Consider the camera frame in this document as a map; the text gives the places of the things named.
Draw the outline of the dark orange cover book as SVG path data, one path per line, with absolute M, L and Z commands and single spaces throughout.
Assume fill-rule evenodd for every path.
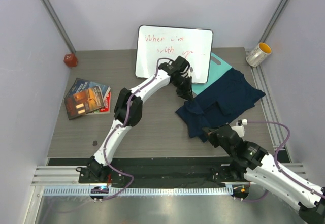
M 101 88 L 96 85 L 64 99 L 68 120 L 89 114 L 105 106 Z

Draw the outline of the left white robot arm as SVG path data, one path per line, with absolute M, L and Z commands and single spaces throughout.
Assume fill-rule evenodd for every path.
M 144 103 L 169 84 L 176 87 L 178 97 L 193 100 L 190 63 L 184 57 L 179 56 L 175 60 L 159 58 L 152 76 L 132 89 L 123 88 L 120 91 L 112 126 L 100 148 L 87 161 L 85 173 L 81 173 L 81 176 L 98 183 L 108 178 L 109 171 L 113 169 L 110 163 L 114 153 L 126 133 L 142 119 Z

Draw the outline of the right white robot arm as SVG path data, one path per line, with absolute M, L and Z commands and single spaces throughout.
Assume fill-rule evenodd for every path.
M 231 158 L 226 175 L 258 184 L 287 202 L 306 223 L 324 223 L 324 187 L 305 180 L 281 164 L 256 143 L 243 140 L 244 126 L 250 122 L 238 120 L 235 126 L 204 127 L 204 136 L 214 147 L 221 147 Z

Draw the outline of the red paperback book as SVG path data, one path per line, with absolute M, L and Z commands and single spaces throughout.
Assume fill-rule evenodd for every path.
M 100 113 L 110 113 L 111 92 L 108 92 L 105 99 L 105 106 L 100 109 Z

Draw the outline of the white whiteboard with red writing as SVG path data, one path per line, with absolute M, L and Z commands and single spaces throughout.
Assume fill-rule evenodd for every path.
M 213 31 L 200 28 L 141 25 L 138 29 L 135 76 L 149 78 L 159 58 L 181 56 L 192 67 L 192 82 L 208 81 Z

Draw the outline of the blue nineteen eighty-four book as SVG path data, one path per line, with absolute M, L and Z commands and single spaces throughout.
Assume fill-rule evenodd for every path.
M 86 79 L 76 78 L 72 87 L 68 91 L 67 96 L 71 96 L 75 93 L 81 92 L 85 89 L 89 89 L 89 88 L 95 87 L 95 86 L 99 86 L 101 88 L 103 96 L 105 96 L 110 91 L 110 87 L 107 85 L 99 84 L 97 82 L 89 81 Z

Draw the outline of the dark blue t shirt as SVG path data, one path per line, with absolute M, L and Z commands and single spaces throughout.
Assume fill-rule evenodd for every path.
M 206 142 L 204 127 L 231 123 L 265 95 L 251 86 L 240 71 L 231 68 L 193 101 L 184 102 L 176 114 L 187 125 L 190 138 Z

